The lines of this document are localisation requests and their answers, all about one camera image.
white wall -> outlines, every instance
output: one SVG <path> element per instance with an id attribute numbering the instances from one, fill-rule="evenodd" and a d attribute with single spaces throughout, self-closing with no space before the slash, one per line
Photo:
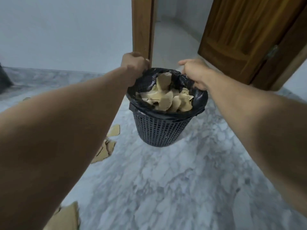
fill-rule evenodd
<path id="1" fill-rule="evenodd" d="M 158 0 L 157 20 L 162 16 L 174 18 L 177 11 L 177 0 Z"/>
<path id="2" fill-rule="evenodd" d="M 132 51 L 131 0 L 1 0 L 3 66 L 105 73 Z"/>
<path id="3" fill-rule="evenodd" d="M 176 18 L 203 35 L 213 0 L 178 0 Z"/>
<path id="4" fill-rule="evenodd" d="M 163 17 L 179 20 L 198 41 L 204 33 L 213 0 L 159 0 L 157 21 Z"/>
<path id="5" fill-rule="evenodd" d="M 307 60 L 296 70 L 284 87 L 307 101 Z"/>

hand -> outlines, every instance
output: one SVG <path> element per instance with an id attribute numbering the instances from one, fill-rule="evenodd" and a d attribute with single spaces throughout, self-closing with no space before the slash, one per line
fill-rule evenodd
<path id="1" fill-rule="evenodd" d="M 207 90 L 206 78 L 210 77 L 214 73 L 214 70 L 210 69 L 202 59 L 186 59 L 178 62 L 179 65 L 184 65 L 182 74 L 185 74 L 191 80 L 193 80 L 194 86 L 201 90 Z"/>
<path id="2" fill-rule="evenodd" d="M 144 59 L 139 52 L 126 53 L 122 57 L 122 67 L 127 67 L 131 81 L 129 86 L 133 86 L 135 80 L 142 76 L 143 71 L 149 68 L 149 60 Z"/>

mesh waste basket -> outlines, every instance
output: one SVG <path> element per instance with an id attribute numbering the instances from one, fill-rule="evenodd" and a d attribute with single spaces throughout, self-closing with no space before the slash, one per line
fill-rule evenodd
<path id="1" fill-rule="evenodd" d="M 155 147 L 165 147 L 172 144 L 190 122 L 192 117 L 184 120 L 165 120 L 151 117 L 130 103 L 138 135 L 147 144 Z"/>
<path id="2" fill-rule="evenodd" d="M 188 112 L 167 113 L 154 110 L 148 103 L 138 100 L 136 92 L 146 92 L 156 84 L 156 77 L 160 73 L 172 73 L 172 88 L 190 90 L 194 96 L 193 108 Z M 207 91 L 193 88 L 194 82 L 171 69 L 151 68 L 139 78 L 134 86 L 129 87 L 126 96 L 130 101 L 129 109 L 133 112 L 136 128 L 140 138 L 155 147 L 165 147 L 175 142 L 190 120 L 205 110 L 208 100 Z"/>

door hinge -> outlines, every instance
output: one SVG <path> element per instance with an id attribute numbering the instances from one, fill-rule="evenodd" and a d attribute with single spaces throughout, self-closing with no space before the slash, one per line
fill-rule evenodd
<path id="1" fill-rule="evenodd" d="M 276 52 L 278 51 L 279 47 L 278 45 L 274 45 L 271 50 L 267 53 L 267 55 L 265 56 L 265 59 L 268 60 L 272 57 L 275 56 Z"/>

wooden door frame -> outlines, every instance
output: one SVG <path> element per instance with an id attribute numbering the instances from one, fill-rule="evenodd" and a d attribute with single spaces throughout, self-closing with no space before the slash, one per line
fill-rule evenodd
<path id="1" fill-rule="evenodd" d="M 131 0 L 133 51 L 152 61 L 157 0 Z"/>
<path id="2" fill-rule="evenodd" d="M 264 90 L 279 90 L 307 59 L 307 5 L 291 24 L 273 57 L 257 71 L 251 84 Z"/>

